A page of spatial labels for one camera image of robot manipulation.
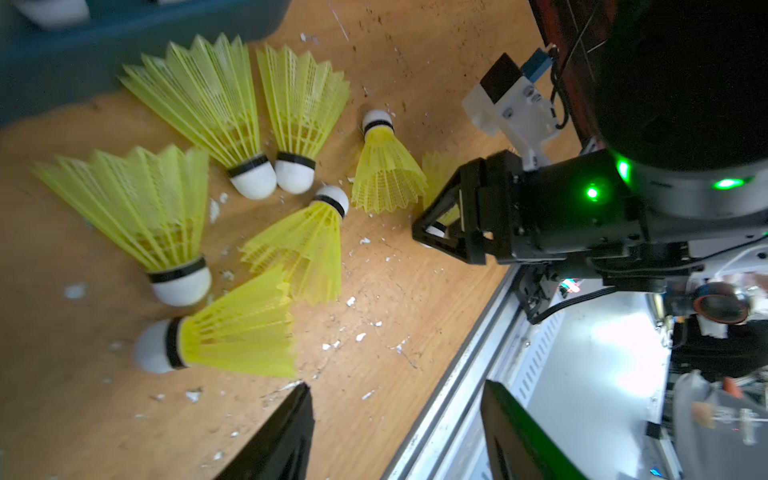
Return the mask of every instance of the wooden surface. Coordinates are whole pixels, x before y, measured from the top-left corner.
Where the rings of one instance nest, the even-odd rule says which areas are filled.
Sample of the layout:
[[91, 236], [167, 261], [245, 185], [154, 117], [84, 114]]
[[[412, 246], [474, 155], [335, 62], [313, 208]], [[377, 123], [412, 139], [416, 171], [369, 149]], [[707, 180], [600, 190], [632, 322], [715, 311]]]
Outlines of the wooden surface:
[[[370, 107], [393, 113], [416, 158], [446, 151], [469, 160], [507, 147], [502, 136], [472, 126], [461, 100], [503, 51], [522, 63], [541, 46], [525, 0], [293, 0], [268, 41], [309, 49], [351, 81], [350, 103], [317, 168], [318, 184], [341, 180], [348, 193], [362, 147], [359, 119]], [[548, 93], [546, 81], [540, 86]], [[270, 129], [263, 131], [273, 158]], [[29, 172], [33, 161], [56, 154], [86, 158], [94, 148], [122, 154], [135, 144], [159, 150], [171, 142], [189, 145], [124, 91], [0, 131], [0, 478], [213, 478], [296, 380], [136, 370], [134, 339], [180, 311], [160, 305], [139, 265]], [[548, 151], [554, 159], [576, 154], [572, 129]], [[222, 193], [229, 201], [203, 245], [215, 296], [249, 278], [237, 247], [310, 198], [278, 190], [262, 202], [245, 200], [212, 164], [210, 195]], [[414, 243], [412, 213], [353, 210], [343, 224], [340, 301], [293, 308], [297, 366], [315, 406], [311, 479], [382, 474], [505, 272]], [[371, 243], [361, 244], [364, 237]], [[224, 270], [235, 280], [223, 280]], [[85, 297], [65, 298], [76, 283], [87, 284]], [[357, 342], [360, 333], [367, 336]], [[321, 348], [337, 340], [338, 349]], [[193, 404], [185, 392], [199, 387]], [[222, 459], [214, 460], [217, 452]]]

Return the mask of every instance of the black cable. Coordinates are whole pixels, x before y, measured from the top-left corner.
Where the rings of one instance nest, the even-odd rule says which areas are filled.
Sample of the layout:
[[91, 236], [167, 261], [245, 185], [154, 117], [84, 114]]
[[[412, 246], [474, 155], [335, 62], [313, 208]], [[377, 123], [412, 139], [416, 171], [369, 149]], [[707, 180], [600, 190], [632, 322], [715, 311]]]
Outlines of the black cable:
[[681, 327], [681, 330], [680, 330], [680, 342], [677, 342], [675, 345], [672, 345], [672, 350], [679, 349], [680, 347], [684, 346], [685, 343], [688, 341], [688, 322], [693, 321], [691, 320], [692, 318], [693, 317], [690, 316], [686, 318], [685, 321], [683, 322], [683, 326]]
[[617, 291], [618, 291], [618, 288], [616, 288], [615, 286], [609, 286], [609, 287], [603, 288], [602, 290], [598, 290], [596, 292], [585, 293], [584, 295], [579, 295], [569, 300], [563, 300], [557, 305], [550, 306], [545, 311], [541, 312], [540, 314], [538, 314], [536, 317], [534, 317], [529, 321], [531, 325], [538, 325], [539, 323], [546, 320], [547, 317], [551, 316], [553, 313], [557, 313], [564, 308], [568, 308], [571, 305], [576, 305], [577, 303], [586, 302], [587, 300], [594, 300], [601, 296], [610, 295], [611, 293], [616, 293]]
[[616, 270], [616, 269], [608, 269], [603, 268], [599, 265], [595, 265], [594, 269], [598, 272], [605, 272], [605, 273], [638, 273], [638, 272], [668, 272], [670, 270], [680, 270], [683, 268], [690, 268], [692, 266], [699, 266], [702, 263], [706, 262], [707, 260], [712, 260], [714, 257], [719, 257], [720, 255], [724, 255], [726, 253], [730, 253], [734, 250], [738, 250], [740, 248], [748, 247], [750, 245], [754, 245], [755, 243], [759, 243], [764, 241], [766, 238], [768, 238], [767, 235], [763, 235], [760, 238], [756, 240], [750, 240], [749, 242], [742, 243], [740, 245], [736, 245], [735, 247], [726, 248], [725, 250], [721, 250], [719, 252], [712, 253], [711, 255], [707, 255], [706, 257], [697, 258], [695, 260], [690, 260], [688, 262], [679, 263], [677, 265], [673, 266], [646, 266], [643, 268], [630, 268], [626, 270]]
[[552, 117], [557, 117], [556, 113], [554, 112], [554, 98], [555, 95], [560, 95], [560, 99], [563, 102], [563, 121], [560, 124], [555, 125], [555, 128], [558, 130], [562, 130], [565, 128], [565, 125], [568, 124], [568, 119], [571, 117], [571, 102], [568, 99], [568, 92], [565, 88], [565, 85], [562, 83], [562, 77], [563, 72], [565, 71], [565, 68], [568, 66], [569, 63], [571, 63], [571, 58], [573, 58], [574, 53], [576, 52], [576, 47], [581, 43], [581, 38], [584, 37], [584, 33], [587, 31], [587, 28], [589, 27], [589, 24], [592, 23], [592, 19], [594, 18], [594, 14], [598, 11], [598, 7], [602, 4], [602, 0], [595, 0], [594, 6], [592, 7], [592, 10], [590, 11], [589, 17], [587, 17], [587, 21], [584, 23], [584, 26], [581, 27], [581, 30], [578, 32], [578, 35], [576, 36], [576, 41], [571, 46], [571, 50], [568, 51], [568, 54], [565, 55], [565, 61], [563, 61], [563, 65], [558, 70], [558, 48], [557, 46], [554, 46], [550, 48], [550, 57], [552, 57], [552, 68], [549, 74], [549, 78], [552, 81], [552, 93], [549, 95], [549, 101], [552, 103]]

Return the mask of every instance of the blue connector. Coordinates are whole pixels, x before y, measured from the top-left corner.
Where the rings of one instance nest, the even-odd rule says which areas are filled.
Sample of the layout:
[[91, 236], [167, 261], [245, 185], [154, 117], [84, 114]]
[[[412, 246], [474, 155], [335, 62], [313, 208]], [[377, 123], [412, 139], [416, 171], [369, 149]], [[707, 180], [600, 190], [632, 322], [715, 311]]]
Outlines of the blue connector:
[[547, 70], [549, 70], [551, 66], [552, 59], [550, 56], [540, 48], [537, 48], [528, 61], [523, 64], [521, 70], [523, 75], [525, 75], [531, 83], [536, 83], [543, 74], [547, 73]]

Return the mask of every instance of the blue container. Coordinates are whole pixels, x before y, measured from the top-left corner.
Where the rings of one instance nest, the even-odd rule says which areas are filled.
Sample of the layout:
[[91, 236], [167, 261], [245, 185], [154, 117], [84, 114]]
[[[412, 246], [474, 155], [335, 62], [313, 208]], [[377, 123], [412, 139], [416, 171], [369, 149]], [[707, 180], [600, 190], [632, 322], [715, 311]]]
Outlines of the blue container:
[[165, 56], [169, 41], [188, 47], [195, 35], [244, 41], [277, 30], [290, 0], [89, 0], [90, 23], [44, 31], [15, 7], [0, 5], [0, 125], [120, 87], [122, 65], [141, 53]]

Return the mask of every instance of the yellow shuttlecock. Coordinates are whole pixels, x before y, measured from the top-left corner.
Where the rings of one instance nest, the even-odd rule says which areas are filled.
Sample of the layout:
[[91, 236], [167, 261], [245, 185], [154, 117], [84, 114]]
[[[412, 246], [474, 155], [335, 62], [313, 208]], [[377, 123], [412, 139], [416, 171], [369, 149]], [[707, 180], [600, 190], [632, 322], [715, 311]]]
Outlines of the yellow shuttlecock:
[[[427, 179], [427, 189], [424, 192], [422, 203], [424, 209], [432, 205], [443, 187], [451, 180], [451, 177], [456, 172], [456, 168], [459, 166], [458, 159], [451, 155], [431, 153], [425, 154], [422, 157], [422, 171]], [[461, 216], [458, 211], [458, 205], [454, 205], [451, 210], [445, 212], [437, 221], [443, 226], [447, 227], [451, 223], [457, 221]]]
[[60, 157], [35, 175], [147, 270], [163, 303], [191, 305], [210, 288], [200, 255], [208, 199], [208, 155], [174, 145], [125, 158], [95, 151], [90, 162]]
[[257, 51], [267, 110], [275, 132], [277, 184], [291, 194], [312, 187], [315, 158], [326, 143], [349, 98], [344, 72], [315, 62], [309, 52], [297, 56], [287, 46]]
[[366, 145], [357, 164], [352, 201], [367, 213], [394, 211], [416, 202], [427, 188], [424, 172], [395, 137], [392, 118], [371, 110], [362, 121]]
[[271, 269], [192, 316], [157, 322], [136, 342], [134, 361], [152, 373], [202, 365], [293, 377], [289, 288]]
[[341, 220], [349, 199], [338, 187], [323, 187], [313, 202], [248, 240], [243, 262], [261, 275], [281, 266], [291, 284], [291, 297], [328, 303], [341, 293]]
[[252, 200], [275, 190], [272, 165], [261, 151], [256, 92], [248, 47], [223, 34], [213, 45], [195, 37], [187, 50], [171, 42], [165, 58], [142, 55], [125, 66], [123, 85], [198, 147], [205, 148]]

